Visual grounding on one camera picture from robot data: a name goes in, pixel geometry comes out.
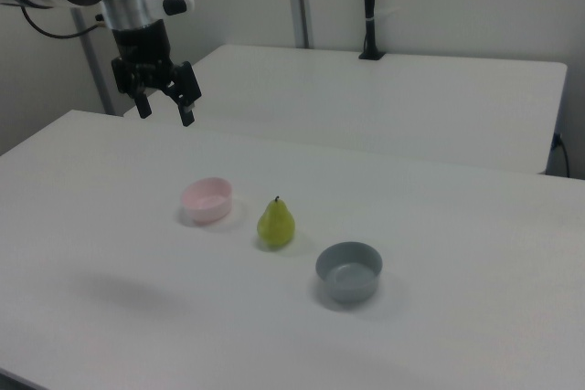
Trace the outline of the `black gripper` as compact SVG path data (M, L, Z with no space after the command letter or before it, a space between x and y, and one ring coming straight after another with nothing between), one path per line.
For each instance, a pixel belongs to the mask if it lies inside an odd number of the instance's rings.
M195 102L202 96L192 65L175 65L163 20L131 30L112 31L119 57L112 60L116 87L134 102L142 119L152 114L145 88L165 90L176 104L181 122L195 121Z

